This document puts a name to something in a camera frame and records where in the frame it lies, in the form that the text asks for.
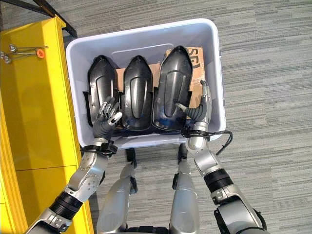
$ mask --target gray carpet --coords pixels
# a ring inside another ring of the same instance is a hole
[[[227,129],[233,143],[220,156],[233,181],[272,234],[312,231],[311,0],[49,0],[79,37],[192,18],[219,30]],[[46,19],[1,3],[3,28]],[[223,136],[212,143],[217,149]],[[137,150],[139,192],[130,198],[129,226],[168,226],[177,145]],[[110,159],[90,199],[96,223],[105,194],[126,162]],[[214,205],[194,164],[201,233],[219,233]]]

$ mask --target cardboard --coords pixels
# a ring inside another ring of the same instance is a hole
[[[193,75],[192,81],[190,85],[190,91],[192,91],[192,96],[190,100],[190,108],[195,108],[200,103],[200,97],[202,95],[202,88],[200,81],[205,80],[205,64],[204,64],[204,56],[203,56],[203,48],[202,47],[186,47],[189,52],[190,59],[193,65]],[[171,50],[166,51],[166,55],[168,56]],[[158,87],[159,84],[159,73],[160,73],[160,63],[150,64],[149,65],[152,74],[153,74],[153,85],[154,87]],[[116,69],[118,75],[118,89],[123,92],[123,73],[125,68]]]

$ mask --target white plastic bin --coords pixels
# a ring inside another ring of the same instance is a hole
[[[75,110],[80,145],[93,142],[92,127],[88,124],[83,91],[88,90],[87,73],[94,57],[110,57],[120,68],[126,67],[131,58],[142,55],[149,64],[162,61],[167,49],[178,45],[202,46],[206,80],[212,94],[212,117],[209,131],[225,130],[223,84],[219,53],[218,30],[208,19],[191,19],[150,27],[79,38],[66,48],[69,80]],[[150,134],[144,136],[114,137],[120,149],[162,144],[183,143],[181,135]]]

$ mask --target black metal frame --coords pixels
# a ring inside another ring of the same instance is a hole
[[[75,38],[77,37],[76,30],[49,3],[47,3],[46,0],[33,0],[38,6],[21,1],[21,0],[0,0],[0,1],[15,5],[15,6],[20,6],[22,8],[35,11],[35,12],[38,12],[38,13],[41,13],[50,17],[55,17],[55,15],[57,15],[66,24],[66,27],[63,29],[65,29],[73,37]]]

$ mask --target black wire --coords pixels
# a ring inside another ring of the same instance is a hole
[[[222,145],[222,148],[216,153],[216,155],[219,155],[220,153],[222,153],[222,151],[229,146],[229,144],[232,142],[233,140],[233,133],[229,130],[224,130],[224,131],[219,131],[219,132],[214,132],[214,133],[208,133],[208,136],[206,137],[212,137],[215,135],[222,135],[222,134],[228,134],[229,138],[228,140],[225,142],[224,145]]]
[[[219,155],[220,153],[222,153],[222,151],[229,146],[229,144],[232,142],[233,140],[233,133],[229,130],[224,130],[224,131],[218,131],[218,132],[214,132],[214,133],[207,133],[207,135],[203,135],[202,133],[193,131],[189,128],[183,129],[183,131],[181,131],[182,136],[186,137],[186,138],[190,138],[190,137],[205,137],[208,138],[208,141],[210,141],[210,137],[215,136],[215,135],[222,135],[222,134],[228,134],[229,138],[228,140],[225,142],[224,145],[222,145],[222,148],[216,153],[216,155]]]

